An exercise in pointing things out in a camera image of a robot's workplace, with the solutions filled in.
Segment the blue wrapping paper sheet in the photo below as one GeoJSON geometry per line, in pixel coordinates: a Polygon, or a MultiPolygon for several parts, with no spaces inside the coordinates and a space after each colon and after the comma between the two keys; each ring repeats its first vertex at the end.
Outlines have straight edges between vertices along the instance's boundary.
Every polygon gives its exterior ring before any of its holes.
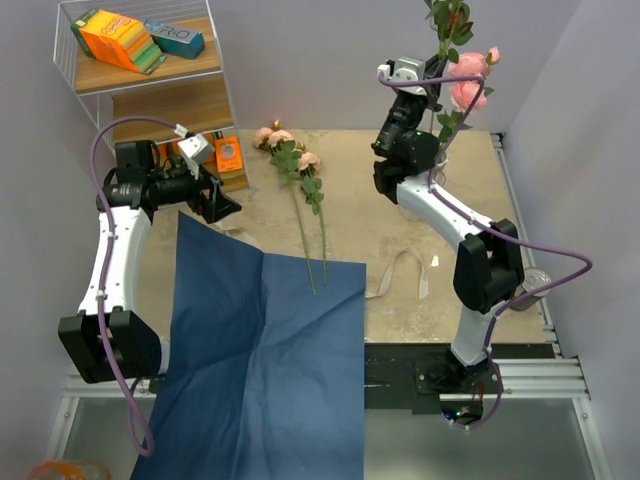
{"type": "Polygon", "coordinates": [[[169,368],[136,479],[360,479],[366,267],[181,216],[169,368]]]}

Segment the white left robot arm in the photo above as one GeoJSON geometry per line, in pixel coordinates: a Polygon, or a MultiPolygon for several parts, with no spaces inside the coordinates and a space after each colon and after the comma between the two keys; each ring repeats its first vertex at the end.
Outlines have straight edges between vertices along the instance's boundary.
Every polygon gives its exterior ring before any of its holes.
{"type": "Polygon", "coordinates": [[[204,166],[215,149],[197,134],[177,144],[168,166],[155,161],[150,140],[121,142],[116,165],[96,198],[100,236],[89,286],[78,312],[59,322],[58,335],[88,384],[115,375],[104,347],[111,346],[126,379],[156,377],[168,368],[169,347],[136,312],[141,256],[154,214],[185,203],[207,223],[240,211],[222,191],[222,182],[204,166]]]}

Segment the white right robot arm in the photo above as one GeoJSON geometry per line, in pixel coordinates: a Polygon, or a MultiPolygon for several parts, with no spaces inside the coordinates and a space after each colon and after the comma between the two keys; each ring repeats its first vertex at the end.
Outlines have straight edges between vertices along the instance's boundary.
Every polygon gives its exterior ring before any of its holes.
{"type": "Polygon", "coordinates": [[[443,160],[440,142],[420,130],[425,111],[440,109],[445,60],[401,57],[377,69],[396,98],[371,148],[376,190],[423,219],[456,253],[454,291],[462,304],[458,328],[441,364],[427,371],[440,390],[469,392],[489,366],[491,338],[500,307],[524,278],[516,226],[482,216],[435,179],[443,160]]]}

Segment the pink rose stem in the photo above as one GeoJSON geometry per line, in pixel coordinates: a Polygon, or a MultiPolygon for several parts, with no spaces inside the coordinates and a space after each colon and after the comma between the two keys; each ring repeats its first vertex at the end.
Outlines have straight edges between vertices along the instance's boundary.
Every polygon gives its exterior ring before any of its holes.
{"type": "MultiPolygon", "coordinates": [[[[448,66],[451,63],[457,63],[462,54],[456,47],[462,47],[473,36],[470,7],[465,1],[425,1],[425,3],[429,9],[426,20],[430,28],[436,32],[439,41],[437,54],[441,58],[448,59],[445,69],[447,73],[448,66]]],[[[437,115],[434,112],[431,113],[430,133],[437,115]]]]}
{"type": "MultiPolygon", "coordinates": [[[[479,77],[486,79],[492,68],[501,60],[501,53],[497,46],[490,48],[486,53],[467,52],[459,56],[457,63],[451,63],[447,73],[452,77],[479,77]]],[[[458,124],[461,130],[470,129],[470,126],[462,122],[463,115],[468,109],[476,111],[487,103],[485,90],[474,100],[480,90],[480,85],[475,80],[458,80],[449,87],[453,109],[437,115],[441,129],[438,135],[441,145],[444,145],[458,124]]]]}

